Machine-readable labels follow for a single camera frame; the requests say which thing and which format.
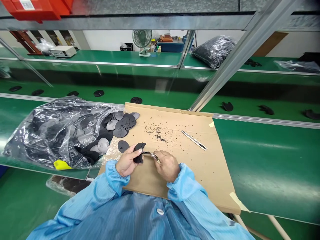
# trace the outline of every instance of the red storage bin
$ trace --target red storage bin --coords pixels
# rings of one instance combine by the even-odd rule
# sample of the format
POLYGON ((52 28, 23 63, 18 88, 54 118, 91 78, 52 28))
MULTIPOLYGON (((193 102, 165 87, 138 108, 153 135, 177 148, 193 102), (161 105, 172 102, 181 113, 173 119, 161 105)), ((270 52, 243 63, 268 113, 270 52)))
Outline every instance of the red storage bin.
POLYGON ((17 20, 60 20, 71 13, 73 0, 1 0, 17 20))

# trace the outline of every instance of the blue sleeve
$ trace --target blue sleeve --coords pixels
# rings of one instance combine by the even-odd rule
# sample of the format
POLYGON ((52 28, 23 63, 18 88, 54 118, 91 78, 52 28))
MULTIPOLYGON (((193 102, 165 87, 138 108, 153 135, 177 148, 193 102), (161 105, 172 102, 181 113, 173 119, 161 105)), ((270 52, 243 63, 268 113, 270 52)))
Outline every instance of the blue sleeve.
POLYGON ((200 239, 254 240, 240 224, 217 209, 186 164, 181 163, 180 169, 177 179, 167 184, 168 198, 179 207, 200 239))
POLYGON ((116 163, 115 160, 108 161, 105 174, 99 175, 88 187, 65 202, 54 219, 33 230, 27 240, 56 239, 71 231, 93 211, 112 201, 115 195, 121 196, 122 187, 128 184, 130 176, 120 176, 115 168, 116 163))

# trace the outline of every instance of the masking tape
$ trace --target masking tape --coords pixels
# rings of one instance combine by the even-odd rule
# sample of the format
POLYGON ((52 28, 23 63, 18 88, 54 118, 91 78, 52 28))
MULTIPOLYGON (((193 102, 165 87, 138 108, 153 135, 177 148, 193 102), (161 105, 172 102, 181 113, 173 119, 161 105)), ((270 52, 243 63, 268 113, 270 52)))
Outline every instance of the masking tape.
POLYGON ((239 198, 234 192, 230 193, 230 197, 236 202, 236 204, 239 205, 242 211, 250 212, 249 209, 245 205, 243 205, 243 203, 239 200, 239 198))

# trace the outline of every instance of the coat button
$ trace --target coat button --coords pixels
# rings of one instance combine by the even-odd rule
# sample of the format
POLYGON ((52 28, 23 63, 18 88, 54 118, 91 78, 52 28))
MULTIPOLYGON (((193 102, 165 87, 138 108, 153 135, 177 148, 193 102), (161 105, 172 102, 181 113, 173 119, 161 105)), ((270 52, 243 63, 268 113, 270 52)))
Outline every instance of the coat button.
POLYGON ((161 210, 160 208, 157 208, 157 213, 159 213, 160 215, 164 214, 163 210, 161 210))

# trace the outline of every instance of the cardboard sheet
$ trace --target cardboard sheet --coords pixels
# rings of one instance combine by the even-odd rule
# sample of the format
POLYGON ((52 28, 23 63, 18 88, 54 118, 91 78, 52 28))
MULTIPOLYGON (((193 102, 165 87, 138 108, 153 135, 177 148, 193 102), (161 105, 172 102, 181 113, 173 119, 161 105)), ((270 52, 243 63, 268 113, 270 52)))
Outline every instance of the cardboard sheet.
MULTIPOLYGON (((212 115, 178 109, 126 103, 128 113, 138 112, 140 118, 136 126, 124 138, 114 137, 99 174, 105 171, 105 163, 110 159, 119 160, 119 140, 129 145, 145 142, 144 151, 164 150, 174 155, 178 162, 184 162, 194 172, 196 180, 206 189, 209 199, 222 212, 240 214, 239 205, 230 193, 235 192, 220 140, 212 123, 212 115), (208 150, 204 151, 181 130, 201 142, 208 150)), ((167 198, 166 181, 157 172, 154 160, 144 156, 144 163, 131 174, 127 190, 147 195, 167 198)))

